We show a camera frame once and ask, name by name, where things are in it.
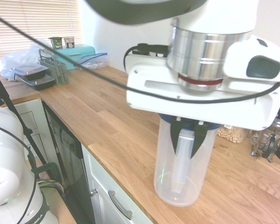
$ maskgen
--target butcher block counter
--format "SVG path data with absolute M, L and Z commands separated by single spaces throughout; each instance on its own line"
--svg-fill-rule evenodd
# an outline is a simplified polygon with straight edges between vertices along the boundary
M 126 73 L 97 70 L 126 84 Z M 280 160 L 250 156 L 248 140 L 217 136 L 198 200 L 164 203 L 154 190 L 159 116 L 132 109 L 126 91 L 79 70 L 68 84 L 34 91 L 1 78 L 15 103 L 42 98 L 155 224 L 280 224 Z

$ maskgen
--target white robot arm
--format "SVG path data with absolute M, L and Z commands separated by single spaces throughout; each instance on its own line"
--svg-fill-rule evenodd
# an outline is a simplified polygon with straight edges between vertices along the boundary
M 115 0 L 120 14 L 108 11 L 108 0 L 99 1 L 88 0 L 102 16 L 124 24 L 172 17 L 162 4 L 177 5 L 168 6 L 176 16 L 168 57 L 128 55 L 129 87 L 181 100 L 230 99 L 192 104 L 127 91 L 132 108 L 253 130 L 270 126 L 280 107 L 280 88 L 262 97 L 231 100 L 280 82 L 280 48 L 251 35 L 259 0 Z M 145 14 L 148 8 L 157 14 L 151 15 L 149 10 Z M 135 15 L 129 17 L 131 10 Z
M 14 113 L 0 107 L 0 127 L 23 140 L 21 123 Z M 19 222 L 33 194 L 24 218 Z M 0 224 L 58 224 L 34 174 L 28 169 L 23 146 L 0 131 Z

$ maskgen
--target plastic cup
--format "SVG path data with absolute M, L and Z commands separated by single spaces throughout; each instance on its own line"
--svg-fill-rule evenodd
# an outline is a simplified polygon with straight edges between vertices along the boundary
M 74 48 L 75 47 L 75 39 L 73 36 L 64 37 L 64 42 L 66 48 Z
M 62 37 L 50 37 L 53 49 L 62 49 Z

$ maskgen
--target green light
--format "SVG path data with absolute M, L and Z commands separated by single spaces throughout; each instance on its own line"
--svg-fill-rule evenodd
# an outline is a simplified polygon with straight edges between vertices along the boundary
M 162 171 L 161 183 L 163 183 L 164 171 L 165 171 L 165 169 L 163 169 L 163 171 Z

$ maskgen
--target red stripe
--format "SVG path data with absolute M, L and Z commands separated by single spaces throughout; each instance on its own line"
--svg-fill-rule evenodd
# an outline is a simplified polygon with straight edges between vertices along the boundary
M 178 77 L 182 80 L 186 81 L 187 83 L 195 84 L 195 85 L 218 85 L 223 82 L 223 79 L 218 79 L 214 81 L 201 81 L 201 80 L 195 80 L 191 78 L 187 78 L 181 74 L 178 74 Z

